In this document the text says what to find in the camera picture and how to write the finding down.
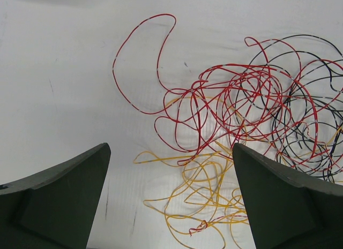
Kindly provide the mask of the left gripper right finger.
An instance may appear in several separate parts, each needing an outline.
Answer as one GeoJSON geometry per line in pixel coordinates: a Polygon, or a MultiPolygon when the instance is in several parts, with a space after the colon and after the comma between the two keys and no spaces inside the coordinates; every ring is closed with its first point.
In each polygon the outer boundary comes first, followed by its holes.
{"type": "Polygon", "coordinates": [[[233,161],[257,248],[342,248],[342,186],[236,143],[233,161]]]}

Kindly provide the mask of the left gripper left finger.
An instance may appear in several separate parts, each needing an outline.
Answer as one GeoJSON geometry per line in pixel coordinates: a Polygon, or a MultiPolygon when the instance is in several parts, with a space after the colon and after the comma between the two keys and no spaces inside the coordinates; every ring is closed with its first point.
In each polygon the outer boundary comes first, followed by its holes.
{"type": "Polygon", "coordinates": [[[1,248],[86,248],[106,179],[107,143],[1,185],[1,248]]]}

